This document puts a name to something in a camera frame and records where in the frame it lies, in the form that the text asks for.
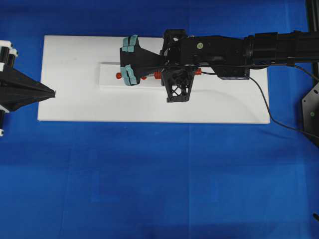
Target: black bracket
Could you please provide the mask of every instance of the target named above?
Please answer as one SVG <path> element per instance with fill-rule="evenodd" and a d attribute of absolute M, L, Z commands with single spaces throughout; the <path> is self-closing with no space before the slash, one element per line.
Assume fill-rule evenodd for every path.
<path fill-rule="evenodd" d="M 319 83 L 317 83 L 302 99 L 304 130 L 319 135 Z M 306 135 L 319 147 L 319 139 Z"/>

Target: blue background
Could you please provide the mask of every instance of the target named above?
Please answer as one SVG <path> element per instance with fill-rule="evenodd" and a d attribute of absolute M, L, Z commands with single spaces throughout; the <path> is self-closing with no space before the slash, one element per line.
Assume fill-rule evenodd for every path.
<path fill-rule="evenodd" d="M 2 0 L 0 7 L 0 38 L 19 50 L 15 68 L 36 80 L 46 34 L 159 37 L 167 28 L 234 37 L 308 29 L 303 0 Z M 301 127 L 300 99 L 312 79 L 285 67 L 268 76 L 273 115 Z M 319 150 L 273 123 L 38 122 L 33 104 L 6 115 L 4 126 L 2 239 L 319 235 L 312 218 Z"/>

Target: white platform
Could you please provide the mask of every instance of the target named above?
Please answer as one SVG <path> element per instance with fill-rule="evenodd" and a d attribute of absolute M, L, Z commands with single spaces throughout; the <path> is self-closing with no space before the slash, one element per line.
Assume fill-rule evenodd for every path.
<path fill-rule="evenodd" d="M 269 123 L 262 96 L 251 81 L 195 76 L 187 103 L 166 103 L 166 90 L 154 78 L 125 86 L 115 78 L 122 39 L 45 36 L 41 82 L 56 91 L 56 98 L 39 103 L 38 120 Z M 162 47 L 160 38 L 139 41 L 155 53 Z M 267 70 L 251 71 L 251 76 L 268 99 Z"/>

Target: wire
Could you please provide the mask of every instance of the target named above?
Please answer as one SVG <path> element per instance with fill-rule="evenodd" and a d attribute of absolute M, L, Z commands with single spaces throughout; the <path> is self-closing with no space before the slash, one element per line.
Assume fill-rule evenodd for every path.
<path fill-rule="evenodd" d="M 217 75 L 216 73 L 212 73 L 212 72 L 203 72 L 203 71 L 202 71 L 202 74 L 212 75 L 212 76 Z"/>
<path fill-rule="evenodd" d="M 314 135 L 314 134 L 312 134 L 312 133 L 305 132 L 305 131 L 300 130 L 300 129 L 297 129 L 297 128 L 293 128 L 293 127 L 287 126 L 287 125 L 285 125 L 285 124 L 283 124 L 283 123 L 280 123 L 279 121 L 275 120 L 275 119 L 273 118 L 271 112 L 270 112 L 269 105 L 268 105 L 268 103 L 267 103 L 266 97 L 265 97 L 264 92 L 263 92 L 263 90 L 261 89 L 260 85 L 259 85 L 259 84 L 257 83 L 257 81 L 255 81 L 252 77 L 249 77 L 249 78 L 258 86 L 258 88 L 259 88 L 259 90 L 260 90 L 260 93 L 261 93 L 261 95 L 263 96 L 265 105 L 266 105 L 266 107 L 267 107 L 268 114 L 269 114 L 271 120 L 272 120 L 274 123 L 276 123 L 276 124 L 278 124 L 278 125 L 280 125 L 280 126 L 282 126 L 282 127 L 284 127 L 284 128 L 288 128 L 288 129 L 291 129 L 291 130 L 294 130 L 294 131 L 297 131 L 297 132 L 306 134 L 306 135 L 308 135 L 308 136 L 314 137 L 314 138 L 316 138 L 316 139 L 319 139 L 319 136 L 317 136 L 317 135 Z"/>
<path fill-rule="evenodd" d="M 315 76 L 314 74 L 310 73 L 309 71 L 307 71 L 305 68 L 298 66 L 298 65 L 293 65 L 293 67 L 296 67 L 297 69 L 302 70 L 303 72 L 310 75 L 312 78 L 314 78 L 316 81 L 319 82 L 319 78 L 317 76 Z"/>

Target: green screw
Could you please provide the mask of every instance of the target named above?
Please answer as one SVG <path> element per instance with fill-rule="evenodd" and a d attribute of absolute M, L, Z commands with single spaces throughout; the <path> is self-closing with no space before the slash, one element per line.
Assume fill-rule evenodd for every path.
<path fill-rule="evenodd" d="M 203 43 L 200 42 L 200 43 L 197 44 L 197 48 L 198 48 L 199 50 L 202 49 L 203 47 L 204 47 L 204 44 L 203 44 Z"/>

